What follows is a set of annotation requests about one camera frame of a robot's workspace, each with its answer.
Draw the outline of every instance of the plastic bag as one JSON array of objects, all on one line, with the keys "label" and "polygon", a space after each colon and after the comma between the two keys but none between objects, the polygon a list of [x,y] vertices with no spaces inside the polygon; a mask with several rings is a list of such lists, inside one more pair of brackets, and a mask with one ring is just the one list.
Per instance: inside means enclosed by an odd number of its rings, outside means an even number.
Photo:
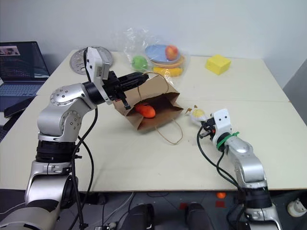
[{"label": "plastic bag", "polygon": [[134,71],[156,72],[175,88],[179,86],[189,62],[186,52],[144,29],[129,28],[117,33],[115,42]]}]

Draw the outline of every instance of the silver plate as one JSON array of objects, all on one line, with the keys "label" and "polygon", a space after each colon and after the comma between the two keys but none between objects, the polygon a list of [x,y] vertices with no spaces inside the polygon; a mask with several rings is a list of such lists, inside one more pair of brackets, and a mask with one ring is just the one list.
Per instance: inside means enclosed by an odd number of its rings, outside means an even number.
[{"label": "silver plate", "polygon": [[[108,59],[108,62],[112,65],[113,64],[113,58],[110,51],[108,51],[106,48],[103,48],[102,46],[91,46],[92,48],[96,48],[98,52],[104,53]],[[77,52],[75,52],[70,60],[70,66],[71,69],[75,73],[79,73],[82,75],[86,75],[85,67],[84,67],[84,61],[83,61],[83,52],[87,47],[83,47]]]}]

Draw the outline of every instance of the laptop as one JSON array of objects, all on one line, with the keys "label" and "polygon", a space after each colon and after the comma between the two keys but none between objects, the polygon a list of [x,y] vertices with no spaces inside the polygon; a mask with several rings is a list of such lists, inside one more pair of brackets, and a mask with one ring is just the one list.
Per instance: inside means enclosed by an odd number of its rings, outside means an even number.
[{"label": "laptop", "polygon": [[37,42],[1,42],[0,112],[35,96],[48,77]]}]

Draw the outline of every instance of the green ball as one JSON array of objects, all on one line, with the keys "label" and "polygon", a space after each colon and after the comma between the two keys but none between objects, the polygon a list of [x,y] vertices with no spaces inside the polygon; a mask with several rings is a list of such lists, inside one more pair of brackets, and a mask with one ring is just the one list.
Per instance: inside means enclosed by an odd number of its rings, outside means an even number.
[{"label": "green ball", "polygon": [[132,67],[136,71],[144,71],[147,70],[147,60],[143,56],[134,56],[132,59]]}]

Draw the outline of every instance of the blue plate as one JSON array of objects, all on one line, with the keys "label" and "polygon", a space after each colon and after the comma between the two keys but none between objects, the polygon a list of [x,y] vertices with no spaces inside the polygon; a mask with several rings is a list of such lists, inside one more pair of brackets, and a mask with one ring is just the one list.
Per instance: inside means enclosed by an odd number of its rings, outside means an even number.
[{"label": "blue plate", "polygon": [[160,64],[174,64],[178,62],[180,58],[180,54],[178,52],[177,58],[173,61],[167,60],[165,55],[166,45],[152,45],[145,48],[145,54],[150,59],[150,61],[154,61]]}]

